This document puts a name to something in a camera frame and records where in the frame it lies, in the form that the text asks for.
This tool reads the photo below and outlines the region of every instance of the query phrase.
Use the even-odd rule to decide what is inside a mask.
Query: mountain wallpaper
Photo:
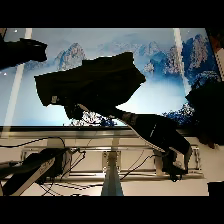
[[[65,40],[61,45],[55,44],[52,51],[56,52],[57,46],[60,46],[56,54],[51,53],[51,49],[49,49],[48,54],[51,56],[48,56],[47,61],[26,63],[16,108],[18,113],[14,118],[15,125],[41,126],[68,125],[71,123],[66,118],[63,107],[49,106],[45,108],[41,105],[35,91],[33,78],[35,75],[65,71],[82,65],[84,59],[112,56],[127,51],[133,52],[134,64],[145,75],[146,82],[141,85],[128,102],[119,105],[118,108],[134,113],[154,113],[167,116],[176,120],[180,126],[196,122],[192,119],[194,110],[188,105],[185,98],[186,91],[189,92],[192,88],[198,88],[198,86],[210,81],[220,81],[219,70],[204,29],[198,29],[197,33],[197,29],[194,28],[191,35],[189,35],[189,31],[187,32],[188,35],[184,34],[184,30],[182,31],[183,48],[181,55],[187,85],[184,85],[183,82],[172,29],[167,29],[168,41],[166,41],[166,37],[161,39],[159,33],[158,38],[148,38],[149,40],[147,40],[145,33],[144,35],[138,33],[136,29],[134,31],[122,35],[118,32],[113,38],[104,38],[101,43],[96,42],[92,45],[88,44],[88,46],[83,39],[77,38],[76,40],[74,36],[73,42]],[[24,97],[27,94],[29,94],[28,101],[33,104],[32,110],[20,106],[23,105]]]

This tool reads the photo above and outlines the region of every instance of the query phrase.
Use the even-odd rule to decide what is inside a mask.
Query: metal pole
[[[117,153],[110,152],[101,196],[124,196],[116,166]]]

